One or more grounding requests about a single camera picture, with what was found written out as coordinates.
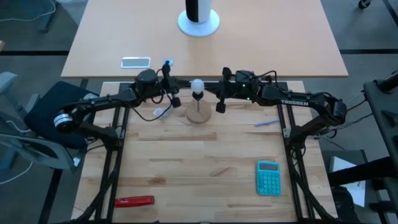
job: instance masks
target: blue pen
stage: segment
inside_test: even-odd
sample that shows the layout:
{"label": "blue pen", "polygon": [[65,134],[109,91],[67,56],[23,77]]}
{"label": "blue pen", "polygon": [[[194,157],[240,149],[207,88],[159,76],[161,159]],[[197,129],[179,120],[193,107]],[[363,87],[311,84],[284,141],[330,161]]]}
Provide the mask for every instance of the blue pen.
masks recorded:
{"label": "blue pen", "polygon": [[279,120],[278,119],[274,119],[274,120],[270,120],[270,121],[257,123],[257,124],[254,125],[254,127],[260,127],[260,126],[263,126],[263,125],[272,124],[272,123],[275,123],[277,121],[279,121]]}

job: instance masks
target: white ball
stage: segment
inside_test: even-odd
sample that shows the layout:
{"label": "white ball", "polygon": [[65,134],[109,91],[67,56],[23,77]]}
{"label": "white ball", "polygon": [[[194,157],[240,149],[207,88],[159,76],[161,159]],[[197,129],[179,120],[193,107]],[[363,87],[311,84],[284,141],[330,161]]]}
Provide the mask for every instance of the white ball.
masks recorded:
{"label": "white ball", "polygon": [[195,79],[191,82],[191,89],[194,93],[200,94],[205,90],[205,83],[200,79]]}

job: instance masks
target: red object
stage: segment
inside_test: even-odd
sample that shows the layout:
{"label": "red object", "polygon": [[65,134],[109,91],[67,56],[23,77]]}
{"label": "red object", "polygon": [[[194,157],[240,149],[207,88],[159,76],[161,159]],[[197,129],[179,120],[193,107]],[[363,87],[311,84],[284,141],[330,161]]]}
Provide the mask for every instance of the red object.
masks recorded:
{"label": "red object", "polygon": [[139,207],[144,205],[153,205],[154,203],[155,203],[154,196],[117,198],[114,201],[114,207],[115,208]]}

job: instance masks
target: chair wheel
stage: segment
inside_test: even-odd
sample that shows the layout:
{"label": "chair wheel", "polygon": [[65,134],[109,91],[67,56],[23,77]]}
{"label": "chair wheel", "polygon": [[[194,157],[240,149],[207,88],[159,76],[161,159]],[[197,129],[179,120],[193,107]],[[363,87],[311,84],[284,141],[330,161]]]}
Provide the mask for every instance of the chair wheel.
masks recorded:
{"label": "chair wheel", "polygon": [[358,7],[359,7],[360,9],[366,9],[367,7],[369,7],[370,4],[371,4],[370,2],[364,4],[364,3],[362,2],[362,0],[361,0],[361,1],[359,1],[359,3],[358,3]]}

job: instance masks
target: calculator display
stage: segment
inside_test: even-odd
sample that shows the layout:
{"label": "calculator display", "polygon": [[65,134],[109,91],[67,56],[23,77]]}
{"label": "calculator display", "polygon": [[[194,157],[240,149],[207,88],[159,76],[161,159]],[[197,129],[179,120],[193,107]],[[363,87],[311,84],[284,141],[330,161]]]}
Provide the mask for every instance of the calculator display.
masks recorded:
{"label": "calculator display", "polygon": [[278,170],[278,165],[260,164],[260,170]]}

